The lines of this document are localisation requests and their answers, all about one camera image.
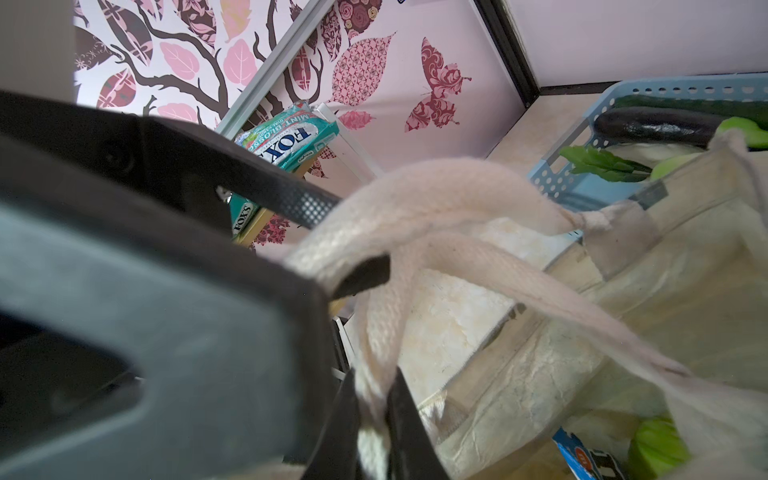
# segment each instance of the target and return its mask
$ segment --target green vegetable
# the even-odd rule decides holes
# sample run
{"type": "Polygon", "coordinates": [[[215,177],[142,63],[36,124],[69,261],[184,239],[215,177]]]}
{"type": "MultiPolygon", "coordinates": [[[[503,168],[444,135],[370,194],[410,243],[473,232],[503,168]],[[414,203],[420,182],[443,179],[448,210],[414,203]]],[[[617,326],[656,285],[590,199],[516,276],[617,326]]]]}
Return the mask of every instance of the green vegetable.
{"type": "Polygon", "coordinates": [[[591,145],[563,147],[560,155],[574,165],[573,174],[595,174],[609,182],[639,182],[650,176],[649,167],[591,145]]]}
{"type": "Polygon", "coordinates": [[[705,114],[723,115],[724,117],[742,117],[755,121],[760,128],[768,130],[768,101],[690,100],[628,95],[617,98],[614,107],[679,108],[681,110],[700,111],[705,114]]]}
{"type": "Polygon", "coordinates": [[[701,154],[679,155],[677,157],[668,158],[663,162],[659,162],[659,164],[654,167],[654,170],[651,171],[650,179],[658,180],[663,176],[672,173],[673,170],[677,170],[678,168],[687,164],[699,155],[701,154]]]}
{"type": "Polygon", "coordinates": [[[746,118],[733,117],[723,120],[716,133],[737,128],[744,132],[747,147],[768,148],[768,131],[761,130],[756,122],[746,118]]]}
{"type": "Polygon", "coordinates": [[[632,480],[653,480],[690,459],[685,443],[668,417],[640,424],[629,446],[627,469],[632,480]]]}

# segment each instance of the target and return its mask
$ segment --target tree branch decal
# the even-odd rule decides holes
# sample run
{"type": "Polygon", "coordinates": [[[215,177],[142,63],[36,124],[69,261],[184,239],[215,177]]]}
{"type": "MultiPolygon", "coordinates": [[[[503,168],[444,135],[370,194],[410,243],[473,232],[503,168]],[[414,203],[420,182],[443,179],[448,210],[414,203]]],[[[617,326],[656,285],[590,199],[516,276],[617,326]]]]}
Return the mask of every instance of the tree branch decal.
{"type": "Polygon", "coordinates": [[[186,81],[181,80],[179,77],[174,77],[173,75],[162,75],[160,77],[144,77],[142,74],[138,72],[133,59],[125,50],[118,47],[117,45],[112,45],[111,47],[115,51],[119,52],[120,55],[123,57],[122,60],[118,61],[118,63],[125,63],[128,65],[128,67],[131,68],[131,71],[134,74],[134,78],[136,79],[136,83],[144,85],[145,87],[160,87],[161,90],[165,88],[174,87],[174,88],[177,88],[181,93],[192,95],[193,97],[195,97],[195,100],[199,101],[205,108],[211,111],[215,111],[221,116],[224,116],[224,114],[227,113],[228,108],[222,105],[221,102],[214,100],[199,88],[195,87],[190,83],[187,83],[186,81]]]}
{"type": "Polygon", "coordinates": [[[256,36],[256,41],[253,43],[253,56],[261,61],[266,61],[266,57],[259,51],[259,34],[256,31],[253,34],[256,36]]]}
{"type": "Polygon", "coordinates": [[[150,97],[150,99],[149,99],[149,102],[147,102],[147,104],[144,106],[143,115],[144,115],[145,117],[147,117],[147,116],[149,115],[149,112],[151,112],[151,111],[153,111],[155,108],[157,108],[157,107],[154,107],[154,106],[152,106],[152,104],[154,103],[154,101],[155,101],[155,100],[157,100],[157,97],[155,97],[154,95],[152,95],[152,96],[150,97]]]}
{"type": "Polygon", "coordinates": [[[275,36],[275,12],[277,11],[277,0],[270,0],[270,7],[266,11],[266,31],[269,32],[270,51],[277,46],[277,37],[275,36]]]}
{"type": "Polygon", "coordinates": [[[218,113],[219,117],[223,118],[223,116],[230,109],[230,106],[229,106],[229,94],[227,93],[227,82],[224,79],[224,73],[221,71],[221,67],[219,66],[219,62],[217,59],[217,56],[219,55],[219,51],[217,51],[215,55],[212,54],[203,45],[203,42],[197,37],[194,37],[193,35],[189,35],[187,33],[168,33],[166,31],[157,30],[154,26],[152,26],[152,24],[149,21],[149,18],[147,17],[147,13],[142,8],[139,8],[139,13],[141,14],[141,17],[144,20],[144,24],[147,26],[147,29],[153,36],[157,38],[162,38],[162,39],[172,38],[174,40],[185,41],[186,43],[191,44],[192,46],[195,47],[195,49],[197,49],[197,52],[200,53],[200,56],[203,58],[203,60],[207,61],[210,64],[210,66],[214,70],[216,79],[219,81],[218,99],[214,99],[208,94],[206,94],[203,91],[203,89],[200,88],[200,82],[198,82],[198,86],[195,87],[194,85],[189,84],[186,81],[182,81],[181,79],[173,75],[163,75],[161,77],[152,77],[152,78],[144,77],[136,70],[136,66],[133,60],[130,58],[130,55],[128,55],[125,51],[122,51],[121,49],[112,45],[113,48],[116,48],[123,55],[123,60],[120,61],[119,63],[127,63],[131,67],[131,70],[134,72],[134,76],[136,78],[137,83],[142,84],[144,86],[148,86],[148,87],[155,87],[159,85],[161,86],[161,89],[169,88],[169,87],[177,88],[182,93],[192,95],[205,108],[218,113]]]}

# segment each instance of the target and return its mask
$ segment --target maroon leaf decal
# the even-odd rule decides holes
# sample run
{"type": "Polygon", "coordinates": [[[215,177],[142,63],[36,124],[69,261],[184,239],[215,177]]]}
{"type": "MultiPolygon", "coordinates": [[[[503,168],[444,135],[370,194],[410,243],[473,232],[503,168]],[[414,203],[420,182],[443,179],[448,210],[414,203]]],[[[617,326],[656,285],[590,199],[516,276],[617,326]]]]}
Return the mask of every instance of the maroon leaf decal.
{"type": "Polygon", "coordinates": [[[310,80],[312,74],[310,73],[310,60],[306,56],[306,52],[302,48],[299,50],[296,58],[293,59],[293,63],[290,65],[291,75],[293,80],[304,91],[310,90],[310,80]]]}
{"type": "Polygon", "coordinates": [[[168,104],[157,108],[161,117],[197,123],[197,112],[187,104],[168,104]]]}
{"type": "Polygon", "coordinates": [[[88,27],[88,19],[83,15],[83,8],[80,6],[80,0],[74,0],[74,16],[80,17],[85,22],[85,26],[88,27]]]}
{"type": "MultiPolygon", "coordinates": [[[[325,147],[323,148],[323,151],[320,153],[320,158],[323,158],[323,154],[325,154],[326,150],[328,150],[330,154],[333,155],[333,152],[330,151],[328,147],[325,147]]],[[[323,173],[323,166],[320,164],[320,158],[316,158],[315,163],[313,163],[312,167],[310,167],[310,169],[307,170],[306,172],[310,175],[314,175],[315,177],[328,178],[323,173]]]]}
{"type": "Polygon", "coordinates": [[[256,74],[256,57],[242,38],[235,42],[224,59],[224,74],[229,81],[247,85],[256,74]]]}
{"type": "Polygon", "coordinates": [[[200,71],[200,62],[197,60],[197,56],[181,45],[162,41],[160,50],[162,50],[165,61],[177,77],[192,80],[200,71]]]}
{"type": "Polygon", "coordinates": [[[420,101],[406,120],[406,132],[428,127],[431,119],[432,107],[429,106],[429,99],[420,101]]]}
{"type": "Polygon", "coordinates": [[[254,243],[266,245],[269,243],[282,243],[286,239],[286,228],[290,227],[290,222],[280,215],[273,215],[263,229],[256,235],[254,243]]]}
{"type": "Polygon", "coordinates": [[[101,87],[96,106],[98,108],[125,107],[136,97],[136,81],[126,68],[107,79],[101,87]]]}
{"type": "Polygon", "coordinates": [[[392,36],[366,38],[349,47],[333,69],[333,100],[354,107],[379,87],[392,36]]]}
{"type": "Polygon", "coordinates": [[[453,102],[444,98],[437,98],[433,94],[429,99],[429,107],[432,109],[432,121],[435,122],[437,128],[443,128],[449,123],[458,125],[458,122],[453,120],[453,116],[456,114],[456,106],[453,102]]]}
{"type": "MultiPolygon", "coordinates": [[[[301,13],[302,8],[293,3],[293,0],[290,0],[290,18],[294,22],[299,17],[299,13],[301,13]]],[[[317,29],[315,29],[312,33],[310,33],[310,37],[306,40],[306,45],[312,49],[312,51],[315,51],[317,49],[317,29]]]]}
{"type": "Polygon", "coordinates": [[[339,121],[350,130],[359,130],[365,127],[373,117],[366,111],[351,110],[339,117],[339,121]]]}
{"type": "Polygon", "coordinates": [[[339,0],[339,14],[349,41],[363,33],[376,20],[381,7],[382,0],[339,0]]]}
{"type": "Polygon", "coordinates": [[[104,63],[112,56],[112,50],[101,40],[80,27],[74,27],[74,67],[88,70],[104,63]]]}
{"type": "Polygon", "coordinates": [[[133,12],[112,5],[107,0],[97,1],[118,41],[141,63],[149,65],[152,59],[152,37],[147,26],[133,12]]]}
{"type": "Polygon", "coordinates": [[[328,56],[330,56],[331,61],[336,60],[339,50],[341,50],[341,24],[334,8],[331,8],[331,11],[320,22],[320,33],[323,36],[323,43],[328,51],[328,56]]]}
{"type": "Polygon", "coordinates": [[[175,0],[176,13],[211,48],[216,43],[216,17],[207,0],[175,0]]]}
{"type": "Polygon", "coordinates": [[[437,98],[446,95],[458,95],[462,92],[462,82],[471,81],[470,77],[462,77],[455,63],[444,65],[442,54],[429,44],[427,37],[422,41],[422,67],[424,76],[437,98]]]}
{"type": "Polygon", "coordinates": [[[462,82],[471,81],[471,78],[462,77],[455,63],[445,65],[442,54],[429,44],[426,37],[422,40],[422,67],[432,93],[411,111],[406,119],[406,132],[426,128],[430,121],[435,122],[437,128],[443,128],[449,123],[458,125],[453,120],[456,106],[445,97],[460,94],[462,82]]]}

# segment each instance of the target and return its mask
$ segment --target pink leaf decal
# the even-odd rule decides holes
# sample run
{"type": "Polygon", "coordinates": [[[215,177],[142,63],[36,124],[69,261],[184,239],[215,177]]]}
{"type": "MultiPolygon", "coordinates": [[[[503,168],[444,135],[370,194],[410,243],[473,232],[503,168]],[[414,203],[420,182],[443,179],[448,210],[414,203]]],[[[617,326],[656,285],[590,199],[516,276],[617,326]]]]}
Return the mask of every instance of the pink leaf decal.
{"type": "Polygon", "coordinates": [[[232,45],[224,59],[224,74],[229,81],[247,85],[257,72],[256,57],[242,38],[232,45]]]}
{"type": "Polygon", "coordinates": [[[118,41],[141,63],[149,65],[152,60],[152,37],[144,22],[125,8],[112,5],[107,0],[97,1],[118,41]]]}
{"type": "Polygon", "coordinates": [[[382,0],[339,0],[339,13],[350,41],[376,20],[381,7],[382,0]]]}
{"type": "Polygon", "coordinates": [[[200,40],[211,48],[216,43],[216,17],[207,0],[175,0],[176,13],[200,40]]]}
{"type": "Polygon", "coordinates": [[[161,117],[197,123],[197,112],[187,104],[168,104],[157,108],[161,117]]]}
{"type": "Polygon", "coordinates": [[[250,0],[221,0],[221,18],[229,39],[245,31],[250,17],[250,0]]]}
{"type": "Polygon", "coordinates": [[[165,61],[168,62],[177,77],[192,80],[195,74],[200,71],[200,62],[197,60],[197,56],[186,48],[162,41],[160,50],[162,50],[165,61]]]}
{"type": "Polygon", "coordinates": [[[309,91],[312,74],[310,72],[310,60],[306,56],[306,52],[303,48],[299,50],[296,58],[293,59],[293,63],[290,65],[290,71],[293,75],[293,80],[296,81],[299,88],[304,91],[309,91]]]}
{"type": "Polygon", "coordinates": [[[112,50],[101,40],[80,27],[74,27],[74,67],[88,70],[104,63],[112,56],[112,50]]]}
{"type": "Polygon", "coordinates": [[[376,91],[391,38],[366,38],[344,52],[333,69],[333,100],[354,107],[376,91]]]}
{"type": "Polygon", "coordinates": [[[330,56],[331,61],[336,60],[341,49],[341,24],[339,17],[336,16],[336,10],[333,8],[320,22],[320,33],[323,36],[323,43],[328,51],[328,56],[330,56]]]}
{"type": "Polygon", "coordinates": [[[339,121],[350,130],[359,130],[365,127],[374,117],[366,111],[352,110],[339,117],[339,121]]]}
{"type": "Polygon", "coordinates": [[[96,106],[99,108],[125,107],[136,97],[136,81],[126,68],[107,79],[101,87],[96,106]]]}

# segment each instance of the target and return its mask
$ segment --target eggplant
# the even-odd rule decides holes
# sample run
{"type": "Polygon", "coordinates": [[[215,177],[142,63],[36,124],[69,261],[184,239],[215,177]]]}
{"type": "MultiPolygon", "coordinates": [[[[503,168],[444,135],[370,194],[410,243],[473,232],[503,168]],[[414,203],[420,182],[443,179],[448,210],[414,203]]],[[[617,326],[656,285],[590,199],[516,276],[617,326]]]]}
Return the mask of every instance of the eggplant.
{"type": "Polygon", "coordinates": [[[757,126],[768,129],[768,101],[700,100],[693,98],[651,97],[627,95],[616,99],[614,108],[656,107],[677,110],[700,111],[724,117],[748,118],[757,126]]]}
{"type": "Polygon", "coordinates": [[[681,143],[706,147],[727,117],[675,108],[612,108],[594,121],[599,137],[618,142],[681,143]]]}

